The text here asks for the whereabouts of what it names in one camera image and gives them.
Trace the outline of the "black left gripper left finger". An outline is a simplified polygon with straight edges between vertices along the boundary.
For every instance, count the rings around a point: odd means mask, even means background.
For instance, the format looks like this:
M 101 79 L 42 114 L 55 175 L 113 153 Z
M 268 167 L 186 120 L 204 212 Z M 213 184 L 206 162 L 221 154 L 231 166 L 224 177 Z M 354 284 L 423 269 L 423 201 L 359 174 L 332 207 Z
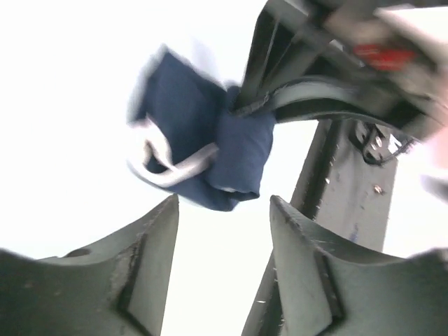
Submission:
M 1 334 L 159 335 L 179 225 L 171 195 L 140 219 L 58 258 L 1 252 Z

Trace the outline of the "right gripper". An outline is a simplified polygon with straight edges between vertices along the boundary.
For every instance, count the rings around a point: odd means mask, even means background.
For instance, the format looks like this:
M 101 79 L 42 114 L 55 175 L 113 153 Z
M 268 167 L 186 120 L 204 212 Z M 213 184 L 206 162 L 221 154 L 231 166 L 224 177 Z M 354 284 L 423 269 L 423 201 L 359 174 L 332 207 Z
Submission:
M 334 37 L 349 82 L 303 76 Z M 446 1 L 268 1 L 233 114 L 351 118 L 415 139 L 447 126 Z

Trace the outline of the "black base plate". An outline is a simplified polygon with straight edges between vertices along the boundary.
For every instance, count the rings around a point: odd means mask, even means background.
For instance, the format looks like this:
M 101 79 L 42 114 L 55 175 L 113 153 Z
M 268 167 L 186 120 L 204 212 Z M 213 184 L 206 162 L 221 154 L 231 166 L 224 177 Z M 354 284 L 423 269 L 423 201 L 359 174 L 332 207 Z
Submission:
M 366 164 L 355 146 L 361 128 L 353 121 L 318 123 L 290 204 L 336 235 L 381 252 L 397 160 Z M 241 335 L 286 335 L 273 253 Z

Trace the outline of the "navy underwear with white trim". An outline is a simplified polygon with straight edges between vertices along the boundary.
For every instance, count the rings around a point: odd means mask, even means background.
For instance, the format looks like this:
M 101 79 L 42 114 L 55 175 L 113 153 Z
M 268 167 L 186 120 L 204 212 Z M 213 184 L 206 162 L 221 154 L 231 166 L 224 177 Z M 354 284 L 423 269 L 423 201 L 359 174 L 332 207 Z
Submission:
M 127 122 L 130 170 L 214 211 L 257 199 L 276 120 L 268 108 L 232 115 L 239 91 L 161 49 L 140 82 Z

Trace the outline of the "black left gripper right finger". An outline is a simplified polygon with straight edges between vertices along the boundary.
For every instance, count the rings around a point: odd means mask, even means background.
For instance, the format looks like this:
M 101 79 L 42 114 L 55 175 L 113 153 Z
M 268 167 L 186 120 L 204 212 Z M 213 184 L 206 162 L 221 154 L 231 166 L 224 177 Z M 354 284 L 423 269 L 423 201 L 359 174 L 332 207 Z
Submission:
M 446 335 L 447 250 L 397 258 L 270 200 L 286 335 Z

